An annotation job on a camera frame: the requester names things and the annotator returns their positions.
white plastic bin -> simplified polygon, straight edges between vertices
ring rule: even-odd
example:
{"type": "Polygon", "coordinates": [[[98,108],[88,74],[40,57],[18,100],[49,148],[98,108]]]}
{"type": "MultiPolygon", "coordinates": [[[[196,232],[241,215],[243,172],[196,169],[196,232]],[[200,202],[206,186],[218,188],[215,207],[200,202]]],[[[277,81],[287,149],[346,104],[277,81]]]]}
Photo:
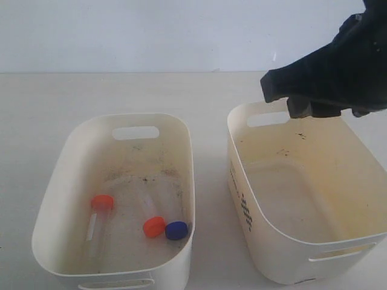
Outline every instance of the white plastic bin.
{"type": "Polygon", "coordinates": [[[32,250],[37,262],[70,289],[182,290],[190,268],[195,228],[194,173],[186,125],[166,114],[107,115],[69,136],[37,217],[32,250]],[[189,226],[183,240],[143,234],[138,206],[142,182],[162,214],[180,204],[189,226]],[[169,192],[165,183],[171,182],[169,192]],[[90,200],[113,196],[98,272],[83,269],[90,200]]]}
{"type": "Polygon", "coordinates": [[[235,108],[228,126],[230,191],[267,278],[336,276],[386,236],[387,174],[340,117],[289,120],[276,101],[235,108]]]}

blue bottle cap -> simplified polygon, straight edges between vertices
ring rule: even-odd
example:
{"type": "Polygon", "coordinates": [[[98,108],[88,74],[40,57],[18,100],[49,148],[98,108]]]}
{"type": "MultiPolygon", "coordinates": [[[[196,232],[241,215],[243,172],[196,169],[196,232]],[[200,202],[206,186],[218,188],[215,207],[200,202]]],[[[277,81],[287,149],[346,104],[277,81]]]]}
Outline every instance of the blue bottle cap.
{"type": "Polygon", "coordinates": [[[188,226],[185,222],[171,222],[165,228],[165,236],[169,240],[181,240],[188,235],[188,226]]]}

tube cap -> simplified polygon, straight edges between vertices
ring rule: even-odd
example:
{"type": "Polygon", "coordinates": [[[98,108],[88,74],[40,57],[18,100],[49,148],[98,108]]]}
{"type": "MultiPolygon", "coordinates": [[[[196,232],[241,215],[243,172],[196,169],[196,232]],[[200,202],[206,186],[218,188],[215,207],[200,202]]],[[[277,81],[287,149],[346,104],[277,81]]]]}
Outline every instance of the tube cap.
{"type": "Polygon", "coordinates": [[[143,231],[147,237],[157,237],[165,230],[165,221],[161,216],[148,219],[143,225],[143,231]]]}
{"type": "Polygon", "coordinates": [[[91,207],[94,209],[112,209],[114,205],[114,198],[110,195],[96,195],[91,200],[91,207]]]}
{"type": "Polygon", "coordinates": [[[165,228],[165,236],[169,240],[181,240],[188,235],[188,226],[185,222],[171,222],[165,228]]]}

plastic bin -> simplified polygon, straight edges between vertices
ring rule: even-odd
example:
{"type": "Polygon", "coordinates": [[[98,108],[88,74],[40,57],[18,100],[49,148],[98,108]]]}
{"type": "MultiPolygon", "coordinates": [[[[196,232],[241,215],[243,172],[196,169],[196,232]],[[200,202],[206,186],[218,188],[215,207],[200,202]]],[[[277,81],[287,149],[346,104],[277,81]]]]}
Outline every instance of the plastic bin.
{"type": "Polygon", "coordinates": [[[186,125],[166,114],[108,115],[81,124],[69,136],[42,201],[32,250],[37,262],[71,289],[182,290],[189,276],[194,228],[194,174],[186,125]],[[171,241],[164,234],[154,239],[144,235],[136,197],[139,182],[162,214],[168,214],[171,199],[180,205],[188,237],[171,241]],[[166,182],[171,183],[169,192],[163,191],[166,182]],[[115,202],[101,267],[87,272],[82,256],[90,200],[99,194],[109,194],[115,202]]]}
{"type": "Polygon", "coordinates": [[[387,174],[340,117],[289,120],[276,101],[235,108],[228,126],[230,191],[267,278],[336,276],[386,236],[387,174]]]}

wall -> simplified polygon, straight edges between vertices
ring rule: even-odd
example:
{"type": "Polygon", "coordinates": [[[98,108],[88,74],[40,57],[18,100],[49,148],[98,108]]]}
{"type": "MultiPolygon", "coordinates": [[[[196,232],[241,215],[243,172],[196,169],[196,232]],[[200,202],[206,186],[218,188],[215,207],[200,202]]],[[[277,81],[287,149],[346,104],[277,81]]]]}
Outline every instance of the wall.
{"type": "Polygon", "coordinates": [[[254,71],[332,40],[362,0],[0,0],[0,72],[254,71]]]}

